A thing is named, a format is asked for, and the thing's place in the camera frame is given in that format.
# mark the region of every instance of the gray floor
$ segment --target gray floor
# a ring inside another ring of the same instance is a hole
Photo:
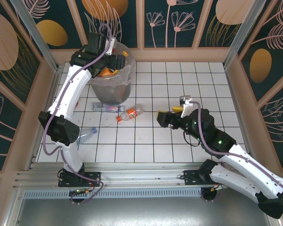
[[[231,189],[213,203],[201,198],[25,200],[18,226],[267,226],[257,205]]]

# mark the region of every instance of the decorative wallpaper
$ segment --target decorative wallpaper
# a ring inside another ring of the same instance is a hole
[[[253,24],[253,27],[251,28],[250,32],[248,33],[248,35],[246,36],[244,42],[242,43],[240,49],[238,50],[238,54],[240,55],[240,53],[242,52],[242,50],[244,49],[246,43],[249,40],[250,35],[254,32],[256,26],[258,25],[261,17],[263,16],[263,14],[265,13],[266,8],[268,7],[268,5],[270,4],[271,0],[266,0],[263,9],[261,10],[261,13],[259,14],[259,16],[257,17],[255,23]]]
[[[129,48],[137,47],[136,2],[134,0],[77,0],[86,37],[98,32],[102,23],[109,21],[117,41]]]
[[[261,113],[283,167],[283,88],[261,108]]]
[[[0,170],[13,141],[22,111],[0,93]]]
[[[82,46],[66,0],[23,2],[50,49],[72,49]]]
[[[27,100],[39,64],[0,4],[0,81],[23,103]]]
[[[230,47],[253,0],[213,0],[199,47]]]
[[[283,76],[283,0],[277,2],[241,62],[257,100]]]
[[[145,0],[145,48],[191,47],[202,0]]]

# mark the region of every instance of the plastic bottle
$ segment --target plastic bottle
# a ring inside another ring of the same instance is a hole
[[[143,113],[143,109],[141,105],[136,105],[133,108],[128,109],[125,113],[121,114],[117,117],[117,121],[129,121],[130,119],[135,118],[138,115]]]
[[[87,140],[89,140],[95,133],[98,131],[96,128],[83,128],[81,129],[81,135],[76,140],[76,145],[79,146],[80,144],[85,143]]]
[[[125,111],[125,106],[109,106],[102,104],[101,102],[95,102],[92,103],[92,110],[94,112],[124,112]]]

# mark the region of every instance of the white tile floor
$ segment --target white tile floor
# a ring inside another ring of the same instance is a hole
[[[57,93],[68,68],[69,63],[65,63]],[[141,104],[145,112],[119,124],[117,113],[92,112],[91,104],[98,99],[92,87],[85,86],[72,121],[81,128],[96,127],[98,133],[78,148],[84,162],[203,162],[211,159],[200,146],[186,144],[181,130],[161,128],[156,121],[156,111],[172,110],[172,106],[179,105],[182,95],[191,95],[209,109],[216,127],[245,147],[222,63],[142,62],[137,63],[136,75],[130,97],[122,105],[128,109]],[[47,140],[52,150],[55,144],[50,138]],[[192,137],[188,140],[198,143]],[[43,150],[36,160],[62,162],[60,153],[46,156]]]

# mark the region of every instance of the trash can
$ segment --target trash can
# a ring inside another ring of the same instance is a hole
[[[95,77],[88,82],[99,101],[107,105],[119,105],[130,96],[131,81],[135,75],[131,72],[136,72],[136,62],[129,48],[121,43],[117,43],[113,54],[122,54],[123,51],[129,55],[126,57],[125,67],[122,70],[115,75]]]

